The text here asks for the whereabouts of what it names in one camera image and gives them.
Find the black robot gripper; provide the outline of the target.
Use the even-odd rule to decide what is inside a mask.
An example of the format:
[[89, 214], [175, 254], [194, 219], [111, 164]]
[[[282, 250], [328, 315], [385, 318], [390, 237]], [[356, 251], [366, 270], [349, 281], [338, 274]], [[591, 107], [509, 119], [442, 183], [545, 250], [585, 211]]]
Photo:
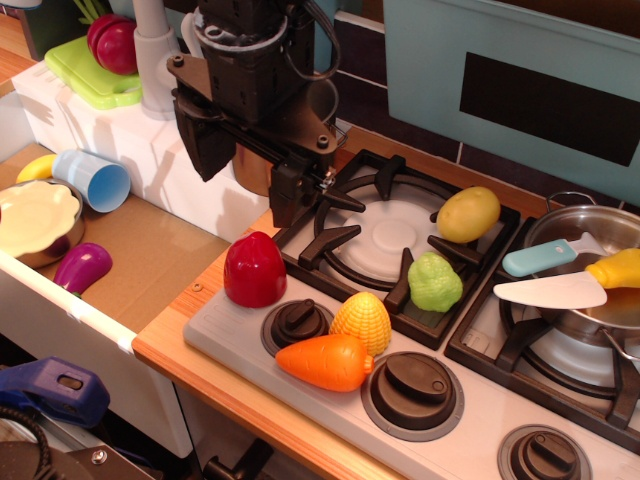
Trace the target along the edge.
[[312, 82], [336, 71], [314, 68], [315, 29], [336, 38], [314, 1], [201, 1], [192, 21], [199, 56], [176, 56], [167, 68], [178, 132], [203, 181], [216, 176], [238, 143], [267, 155], [273, 225], [288, 228], [334, 184], [335, 143], [324, 135], [309, 155], [288, 147], [262, 122]]

